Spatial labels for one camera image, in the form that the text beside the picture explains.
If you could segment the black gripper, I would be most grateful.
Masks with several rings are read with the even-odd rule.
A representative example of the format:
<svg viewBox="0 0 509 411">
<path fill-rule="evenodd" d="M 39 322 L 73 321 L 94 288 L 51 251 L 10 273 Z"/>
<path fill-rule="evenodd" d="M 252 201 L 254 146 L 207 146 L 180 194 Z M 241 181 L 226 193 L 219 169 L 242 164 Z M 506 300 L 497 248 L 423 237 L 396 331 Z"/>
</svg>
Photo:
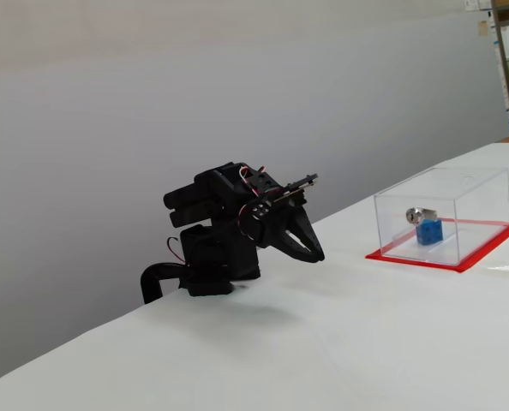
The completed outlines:
<svg viewBox="0 0 509 411">
<path fill-rule="evenodd" d="M 290 196 L 265 194 L 249 201 L 239 211 L 239 231 L 257 247 L 274 247 L 293 259 L 317 263 L 325 259 L 322 246 L 303 207 L 292 210 Z"/>
</svg>

